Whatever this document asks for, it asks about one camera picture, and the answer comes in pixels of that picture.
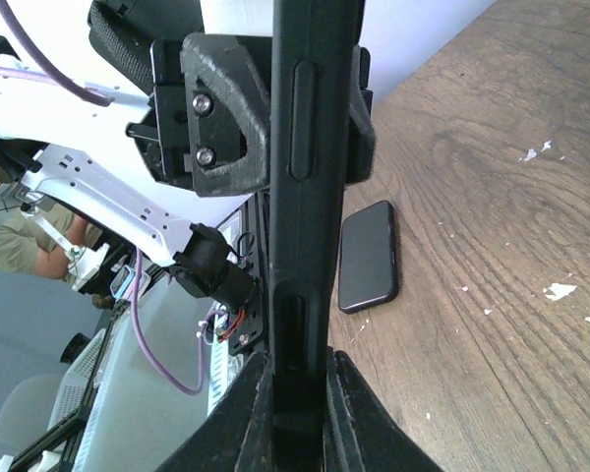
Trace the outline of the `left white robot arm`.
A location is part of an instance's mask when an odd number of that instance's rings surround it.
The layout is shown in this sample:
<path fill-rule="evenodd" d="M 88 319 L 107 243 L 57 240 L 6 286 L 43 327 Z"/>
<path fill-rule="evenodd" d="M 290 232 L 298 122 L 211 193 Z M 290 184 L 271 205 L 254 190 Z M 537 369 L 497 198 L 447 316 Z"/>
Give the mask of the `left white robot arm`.
<path fill-rule="evenodd" d="M 133 245 L 195 297 L 328 307 L 344 189 L 371 173 L 361 1 L 0 1 L 0 255 L 81 289 Z"/>

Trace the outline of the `phone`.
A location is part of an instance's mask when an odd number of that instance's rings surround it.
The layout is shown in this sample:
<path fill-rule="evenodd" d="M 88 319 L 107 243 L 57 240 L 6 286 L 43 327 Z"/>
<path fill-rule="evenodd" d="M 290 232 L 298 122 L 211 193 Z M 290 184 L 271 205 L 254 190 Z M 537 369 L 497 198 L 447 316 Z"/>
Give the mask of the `phone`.
<path fill-rule="evenodd" d="M 322 467 L 325 355 L 360 1 L 274 5 L 269 344 L 274 466 Z"/>
<path fill-rule="evenodd" d="M 392 301 L 398 291 L 394 208 L 379 201 L 342 223 L 337 304 L 351 315 Z"/>

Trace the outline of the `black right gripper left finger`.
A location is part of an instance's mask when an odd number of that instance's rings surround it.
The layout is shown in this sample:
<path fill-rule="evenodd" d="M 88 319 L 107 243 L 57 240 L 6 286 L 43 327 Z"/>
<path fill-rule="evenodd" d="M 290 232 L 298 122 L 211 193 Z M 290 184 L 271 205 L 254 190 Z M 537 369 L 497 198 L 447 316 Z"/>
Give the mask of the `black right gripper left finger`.
<path fill-rule="evenodd" d="M 252 354 L 206 421 L 159 471 L 273 471 L 272 382 L 267 355 Z"/>

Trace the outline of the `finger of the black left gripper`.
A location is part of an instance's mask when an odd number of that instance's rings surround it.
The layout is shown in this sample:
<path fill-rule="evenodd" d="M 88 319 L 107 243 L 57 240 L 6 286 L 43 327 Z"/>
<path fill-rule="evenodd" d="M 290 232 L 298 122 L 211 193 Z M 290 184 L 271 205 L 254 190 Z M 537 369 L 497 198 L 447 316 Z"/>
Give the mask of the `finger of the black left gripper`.
<path fill-rule="evenodd" d="M 376 135 L 371 118 L 373 92 L 369 89 L 370 66 L 369 50 L 356 45 L 353 49 L 350 84 L 347 185 L 368 180 L 373 167 Z"/>

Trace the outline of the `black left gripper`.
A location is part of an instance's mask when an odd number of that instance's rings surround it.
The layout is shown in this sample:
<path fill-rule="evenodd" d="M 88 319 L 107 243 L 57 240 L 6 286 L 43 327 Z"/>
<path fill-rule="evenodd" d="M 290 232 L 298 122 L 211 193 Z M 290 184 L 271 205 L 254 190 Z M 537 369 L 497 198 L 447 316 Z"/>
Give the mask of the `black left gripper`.
<path fill-rule="evenodd" d="M 271 39 L 191 33 L 150 48 L 150 112 L 131 123 L 151 176 L 201 197 L 269 183 Z"/>

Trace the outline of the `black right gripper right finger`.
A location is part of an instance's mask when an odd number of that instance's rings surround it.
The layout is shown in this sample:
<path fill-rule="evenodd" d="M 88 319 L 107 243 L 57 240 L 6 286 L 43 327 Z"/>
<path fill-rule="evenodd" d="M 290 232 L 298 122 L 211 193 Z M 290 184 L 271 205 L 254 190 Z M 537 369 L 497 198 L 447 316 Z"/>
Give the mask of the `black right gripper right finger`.
<path fill-rule="evenodd" d="M 440 471 L 395 423 L 353 361 L 326 355 L 325 471 Z"/>

